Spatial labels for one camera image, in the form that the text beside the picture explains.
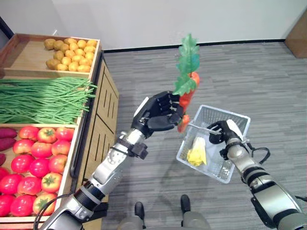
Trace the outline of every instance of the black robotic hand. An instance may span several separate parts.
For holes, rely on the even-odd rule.
[[[149,98],[134,116],[131,128],[140,130],[145,138],[155,131],[173,129],[183,116],[183,108],[178,102],[179,95],[173,95],[171,91]]]
[[[214,131],[219,131],[221,133],[219,135],[210,134],[209,141],[212,144],[220,144],[223,141],[225,141],[225,143],[227,143],[227,141],[231,138],[241,139],[241,137],[231,127],[229,127],[229,124],[228,124],[227,121],[217,121],[217,122],[209,125],[207,128],[212,129]]]

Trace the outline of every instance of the black shoe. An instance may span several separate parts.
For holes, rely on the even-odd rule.
[[[191,211],[191,203],[188,195],[182,195],[180,198],[182,214]]]
[[[136,202],[134,205],[134,215],[138,216],[139,218],[141,218],[141,220],[143,221],[143,229],[146,228],[145,223],[144,223],[144,218],[145,218],[145,212],[144,212],[144,205],[142,204],[142,202]]]

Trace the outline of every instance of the potato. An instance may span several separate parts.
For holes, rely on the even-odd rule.
[[[78,62],[74,61],[74,62],[69,64],[68,70],[69,71],[77,71],[78,70],[78,66],[79,66]]]
[[[81,59],[79,61],[79,65],[85,65],[85,66],[91,66],[92,65],[92,60],[90,59],[87,59],[87,58],[84,58],[84,59]]]
[[[58,64],[58,65],[57,65],[57,70],[66,71],[66,70],[68,70],[68,66],[67,66],[67,65],[64,65],[64,64]]]
[[[75,50],[76,55],[82,55],[85,56],[85,52],[83,51],[83,49],[76,49]]]
[[[62,52],[63,52],[63,54],[65,54],[65,51],[66,51],[66,50],[69,50],[69,45],[67,45],[67,44],[63,44],[63,45],[61,46],[60,51],[62,51]]]
[[[53,38],[48,38],[44,41],[44,46],[47,50],[53,49],[53,44],[55,43],[55,39]]]
[[[96,47],[97,45],[97,41],[95,40],[88,40],[88,42],[86,43],[87,46],[94,46]]]
[[[81,55],[75,55],[75,56],[72,57],[72,61],[76,61],[76,62],[78,62],[78,63],[79,63],[79,61],[81,61],[82,59],[84,59],[84,57],[81,56]]]
[[[61,63],[61,62],[57,59],[49,59],[48,61],[46,61],[46,66],[49,69],[56,69],[56,67],[59,63]]]
[[[86,47],[86,41],[84,40],[79,40],[78,43],[77,43],[78,47],[80,49],[84,49]]]
[[[87,52],[87,53],[85,54],[85,58],[90,59],[90,60],[93,60],[93,59],[94,59],[94,53],[92,53],[92,52]]]
[[[69,49],[72,50],[72,51],[75,51],[75,50],[79,49],[79,47],[76,43],[71,43],[69,45]]]
[[[55,50],[60,50],[61,46],[64,44],[64,42],[62,40],[58,40],[55,43],[53,43],[53,48]]]
[[[75,52],[73,52],[72,50],[66,50],[65,51],[65,56],[66,57],[72,58],[75,55],[76,55]]]
[[[85,51],[85,53],[88,53],[88,52],[94,53],[95,52],[95,47],[94,46],[86,46],[84,48],[84,51]]]
[[[77,43],[77,40],[69,37],[64,39],[64,43],[70,45],[71,43]]]
[[[57,52],[53,54],[53,58],[59,61],[62,61],[63,57],[64,57],[64,53],[60,50],[58,50]]]
[[[77,68],[78,72],[88,72],[89,73],[90,70],[91,70],[91,67],[90,66],[86,66],[86,65],[80,65]]]
[[[62,64],[68,66],[70,63],[71,63],[71,58],[70,57],[63,57]]]

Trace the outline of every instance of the wooden cabinet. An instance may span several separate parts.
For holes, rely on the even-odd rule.
[[[116,138],[118,90],[104,60],[98,71],[96,97],[88,133],[83,137],[86,143],[77,188],[88,180],[95,168],[104,160]]]

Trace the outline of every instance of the cabinet door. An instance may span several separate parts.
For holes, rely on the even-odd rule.
[[[101,69],[103,70],[103,76],[97,115],[115,133],[118,111],[118,91],[105,62],[102,63]]]
[[[96,116],[91,135],[84,180],[87,180],[94,169],[105,159],[110,147],[114,144],[114,134],[106,127],[100,117]]]

